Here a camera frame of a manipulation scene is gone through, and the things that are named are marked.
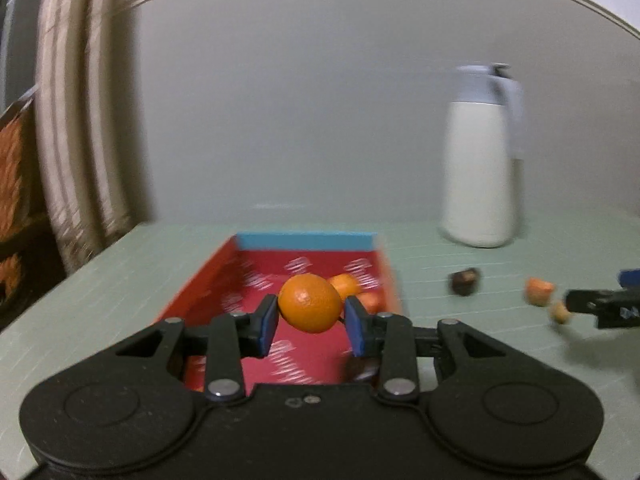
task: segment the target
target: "box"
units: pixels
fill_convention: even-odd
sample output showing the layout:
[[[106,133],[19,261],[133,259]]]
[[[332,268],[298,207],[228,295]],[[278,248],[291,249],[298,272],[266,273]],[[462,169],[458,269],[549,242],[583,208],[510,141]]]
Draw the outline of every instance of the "box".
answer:
[[[278,294],[294,274],[311,272],[324,278],[348,272],[363,291],[378,291],[384,310],[401,314],[394,274],[373,233],[303,232],[238,233],[204,264],[158,319],[181,317],[187,326],[208,324],[225,312],[253,312],[265,294]],[[278,324],[265,359],[242,359],[247,393],[255,383],[335,384],[350,344],[342,323],[327,332],[308,334]],[[202,390],[203,356],[189,357],[183,381]]]

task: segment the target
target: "orange fruit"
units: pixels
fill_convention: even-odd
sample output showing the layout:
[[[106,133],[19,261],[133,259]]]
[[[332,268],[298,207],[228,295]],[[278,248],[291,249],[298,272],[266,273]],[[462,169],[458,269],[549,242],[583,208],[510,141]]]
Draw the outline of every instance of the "orange fruit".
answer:
[[[358,294],[358,299],[364,310],[370,314],[377,314],[382,309],[382,298],[377,292],[363,292]]]
[[[338,321],[342,301],[324,278],[315,274],[297,274],[280,289],[278,307],[291,326],[317,334],[329,330]]]
[[[334,289],[340,294],[340,299],[344,303],[347,296],[357,296],[362,292],[362,288],[358,283],[358,280],[350,274],[338,274],[332,278],[329,278],[329,283],[334,286]]]

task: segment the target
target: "beige curtain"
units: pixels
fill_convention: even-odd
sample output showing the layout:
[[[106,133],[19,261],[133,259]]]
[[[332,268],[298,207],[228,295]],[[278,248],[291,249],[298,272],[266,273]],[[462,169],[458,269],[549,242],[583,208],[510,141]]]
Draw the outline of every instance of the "beige curtain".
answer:
[[[113,0],[43,0],[36,82],[47,209],[69,272],[131,229],[110,100]]]

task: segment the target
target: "table surface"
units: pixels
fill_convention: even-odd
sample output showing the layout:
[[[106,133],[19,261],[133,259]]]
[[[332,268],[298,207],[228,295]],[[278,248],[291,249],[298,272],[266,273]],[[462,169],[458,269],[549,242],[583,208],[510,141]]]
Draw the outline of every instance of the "table surface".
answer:
[[[527,276],[566,288],[616,288],[620,269],[640,267],[640,220],[565,212],[533,217],[521,238],[478,250],[447,242],[432,223],[242,226],[370,230],[382,234],[399,275],[405,312],[417,326],[457,317],[589,384],[606,421],[590,465],[607,480],[640,474],[640,330],[599,332],[590,316],[555,327],[522,299]],[[39,381],[151,323],[237,226],[142,225],[69,277],[0,335],[0,470],[21,478],[34,460],[18,426],[23,397]],[[482,271],[479,293],[447,290],[450,272]],[[436,384],[421,358],[422,389]]]

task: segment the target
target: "gray wall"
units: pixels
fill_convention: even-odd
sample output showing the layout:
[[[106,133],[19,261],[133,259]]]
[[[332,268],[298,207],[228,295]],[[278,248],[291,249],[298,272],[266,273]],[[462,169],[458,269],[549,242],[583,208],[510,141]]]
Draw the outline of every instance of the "gray wall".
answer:
[[[640,42],[569,0],[150,0],[114,34],[140,219],[434,218],[450,69],[508,62],[530,208],[640,210]]]

